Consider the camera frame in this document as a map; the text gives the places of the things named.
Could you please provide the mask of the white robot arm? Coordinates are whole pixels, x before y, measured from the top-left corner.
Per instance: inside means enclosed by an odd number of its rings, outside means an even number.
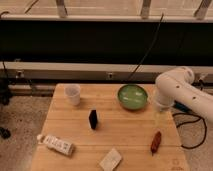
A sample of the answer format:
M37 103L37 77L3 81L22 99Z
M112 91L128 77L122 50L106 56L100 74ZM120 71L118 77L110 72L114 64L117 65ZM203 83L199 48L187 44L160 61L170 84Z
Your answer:
M194 80L193 70L186 66L158 75L152 96L153 106L164 111L177 101L213 122L213 96L192 86Z

